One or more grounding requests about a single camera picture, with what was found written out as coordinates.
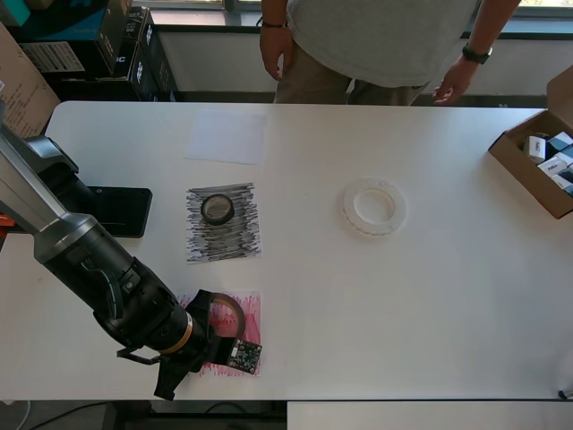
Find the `white paper sheet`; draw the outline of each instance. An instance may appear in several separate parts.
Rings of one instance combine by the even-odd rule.
[[[262,163],[267,116],[204,109],[197,114],[188,159]]]

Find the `black circuit board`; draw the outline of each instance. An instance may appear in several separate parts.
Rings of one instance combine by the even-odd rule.
[[[236,339],[231,354],[229,354],[227,366],[247,374],[254,374],[261,357],[261,350],[261,345]]]

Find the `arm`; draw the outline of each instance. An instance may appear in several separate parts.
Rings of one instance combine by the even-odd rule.
[[[486,54],[519,3],[520,0],[483,0],[468,46],[476,54]],[[454,103],[466,92],[478,65],[460,56],[449,68],[441,86],[435,89],[434,103],[439,106]]]
[[[278,59],[283,56],[283,72],[288,70],[293,59],[293,38],[288,28],[265,27],[287,22],[287,0],[262,0],[261,55],[267,72],[277,81],[282,79]]]

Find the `open cardboard box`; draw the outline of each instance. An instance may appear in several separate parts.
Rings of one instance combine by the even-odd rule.
[[[550,136],[567,132],[573,137],[573,66],[547,84],[548,109],[503,133],[490,153],[537,201],[559,219],[573,211],[573,197],[561,190],[522,151],[524,140],[534,133]]]

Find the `cardboard box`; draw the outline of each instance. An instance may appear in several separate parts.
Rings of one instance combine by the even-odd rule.
[[[535,133],[573,136],[573,66],[547,84],[547,110],[506,131],[490,153],[547,210],[559,219],[573,211],[573,197],[559,188],[521,150],[525,138]]]
[[[110,78],[50,84],[62,100],[158,101],[159,89],[140,44],[125,40],[119,52]]]
[[[4,124],[22,138],[41,134],[60,100],[2,24],[0,47]]]
[[[132,0],[55,0],[10,28],[32,63],[50,78],[110,76]]]
[[[162,101],[175,101],[174,93],[177,92],[177,84],[159,34],[155,31],[151,12],[147,7],[132,7],[125,26],[124,39],[136,40],[140,43],[155,82],[159,86],[159,98]]]

